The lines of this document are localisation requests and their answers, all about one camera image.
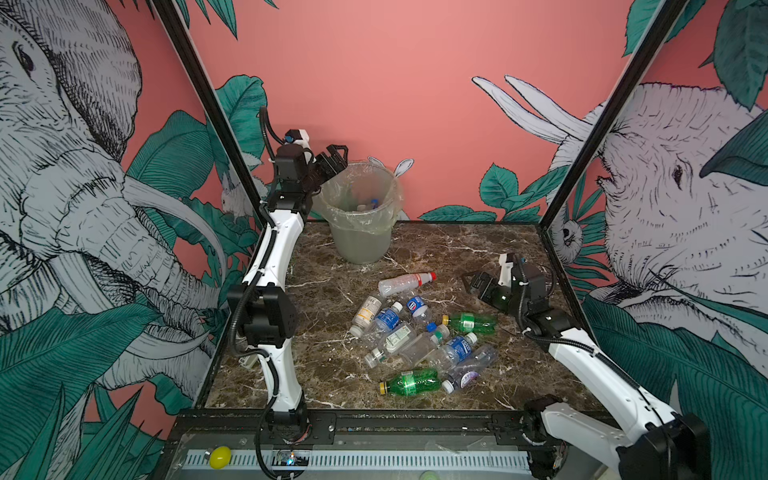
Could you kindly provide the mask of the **clear bottle purple label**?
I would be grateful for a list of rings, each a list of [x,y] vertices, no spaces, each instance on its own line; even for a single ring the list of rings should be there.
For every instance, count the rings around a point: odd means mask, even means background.
[[[442,390],[453,394],[470,386],[480,374],[498,359],[498,351],[492,345],[483,345],[470,357],[449,369],[442,381]]]

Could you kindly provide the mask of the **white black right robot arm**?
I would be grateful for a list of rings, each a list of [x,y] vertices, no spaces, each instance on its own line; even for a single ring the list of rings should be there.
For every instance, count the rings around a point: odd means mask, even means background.
[[[546,268],[516,254],[499,258],[500,274],[462,275],[465,290],[513,317],[521,333],[573,373],[615,420],[611,427],[553,396],[526,409],[528,440],[553,438],[577,447],[622,479],[710,479],[705,423],[680,414],[619,367],[566,311],[550,303]]]

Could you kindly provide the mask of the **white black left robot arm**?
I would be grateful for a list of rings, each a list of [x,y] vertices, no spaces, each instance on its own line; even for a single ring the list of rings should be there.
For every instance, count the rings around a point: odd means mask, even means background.
[[[228,293],[233,311],[227,344],[236,358],[258,359],[267,390],[260,425],[291,434],[283,440],[291,445],[309,436],[311,422],[292,353],[299,315],[285,280],[313,198],[347,168],[348,147],[331,144],[315,155],[297,141],[287,142],[271,160],[276,185],[262,203],[266,224],[242,283]]]

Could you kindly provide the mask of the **clear bottle orange label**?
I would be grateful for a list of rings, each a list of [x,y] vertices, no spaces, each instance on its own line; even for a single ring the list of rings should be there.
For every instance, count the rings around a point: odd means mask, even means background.
[[[361,338],[372,326],[375,316],[381,309],[383,300],[377,295],[369,295],[355,314],[349,334],[354,338]]]

